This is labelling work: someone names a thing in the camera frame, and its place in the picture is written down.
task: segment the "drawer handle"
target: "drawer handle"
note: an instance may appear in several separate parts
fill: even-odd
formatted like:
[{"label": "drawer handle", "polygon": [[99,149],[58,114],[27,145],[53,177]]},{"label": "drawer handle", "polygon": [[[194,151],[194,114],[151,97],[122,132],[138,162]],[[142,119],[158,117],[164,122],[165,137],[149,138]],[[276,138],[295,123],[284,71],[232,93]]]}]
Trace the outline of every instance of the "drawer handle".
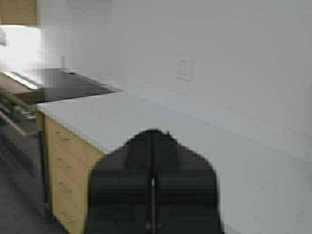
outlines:
[{"label": "drawer handle", "polygon": [[67,137],[61,137],[60,140],[69,140],[69,138]]},{"label": "drawer handle", "polygon": [[72,190],[71,190],[71,189],[63,188],[63,189],[62,189],[62,192],[66,194],[66,193],[71,193]]},{"label": "drawer handle", "polygon": [[[63,159],[62,159],[61,157],[58,157],[58,160],[59,160],[60,162],[63,161]],[[69,168],[70,165],[62,163],[62,167]]]},{"label": "drawer handle", "polygon": [[66,216],[66,212],[61,212],[61,214],[64,216],[64,218],[66,219],[65,222],[66,223],[72,223],[73,221],[70,220],[67,216]]}]

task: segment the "bright light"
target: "bright light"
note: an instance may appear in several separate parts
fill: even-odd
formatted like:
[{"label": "bright light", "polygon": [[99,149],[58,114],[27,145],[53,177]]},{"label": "bright light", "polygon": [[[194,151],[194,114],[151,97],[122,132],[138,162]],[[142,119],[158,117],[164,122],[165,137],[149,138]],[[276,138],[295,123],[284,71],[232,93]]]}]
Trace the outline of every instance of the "bright light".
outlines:
[{"label": "bright light", "polygon": [[22,25],[1,26],[6,34],[7,46],[0,46],[0,59],[17,67],[27,67],[40,60],[40,29]]},{"label": "bright light", "polygon": [[6,74],[8,77],[12,78],[13,80],[16,80],[17,82],[23,84],[23,85],[26,85],[28,88],[30,89],[38,89],[39,87],[29,83],[28,81],[14,75],[13,73],[11,72],[3,72],[4,74]]}]

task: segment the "oven control knob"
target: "oven control knob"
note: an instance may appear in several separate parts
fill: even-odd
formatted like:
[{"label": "oven control knob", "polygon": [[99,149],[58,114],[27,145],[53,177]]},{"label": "oven control knob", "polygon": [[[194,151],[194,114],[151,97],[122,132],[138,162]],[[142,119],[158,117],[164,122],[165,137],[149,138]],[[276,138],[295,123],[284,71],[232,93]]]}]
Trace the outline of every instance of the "oven control knob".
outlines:
[{"label": "oven control knob", "polygon": [[27,119],[27,120],[35,120],[35,119],[36,119],[36,116],[33,115],[33,114],[29,114],[29,115],[26,115],[26,119]]},{"label": "oven control knob", "polygon": [[27,110],[22,110],[22,111],[20,111],[20,113],[22,114],[22,115],[30,115],[31,114],[31,112],[29,112],[29,111],[27,111]]},{"label": "oven control knob", "polygon": [[21,106],[14,106],[13,109],[16,110],[16,111],[23,110],[23,108]]}]

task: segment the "oven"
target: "oven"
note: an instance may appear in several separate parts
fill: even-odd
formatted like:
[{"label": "oven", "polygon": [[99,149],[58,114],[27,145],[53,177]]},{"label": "oven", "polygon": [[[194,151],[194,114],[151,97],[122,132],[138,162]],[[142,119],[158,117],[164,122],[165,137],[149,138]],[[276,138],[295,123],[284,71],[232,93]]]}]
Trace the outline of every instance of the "oven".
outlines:
[{"label": "oven", "polygon": [[11,181],[46,216],[42,132],[34,113],[32,105],[0,93],[0,160]]}]

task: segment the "upper cabinet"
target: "upper cabinet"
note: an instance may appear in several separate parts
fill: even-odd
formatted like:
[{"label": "upper cabinet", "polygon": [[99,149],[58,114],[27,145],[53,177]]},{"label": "upper cabinet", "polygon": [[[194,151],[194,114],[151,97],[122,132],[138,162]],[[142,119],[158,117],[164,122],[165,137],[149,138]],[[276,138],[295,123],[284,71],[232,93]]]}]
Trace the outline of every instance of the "upper cabinet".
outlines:
[{"label": "upper cabinet", "polygon": [[0,0],[0,24],[37,25],[37,0]]}]

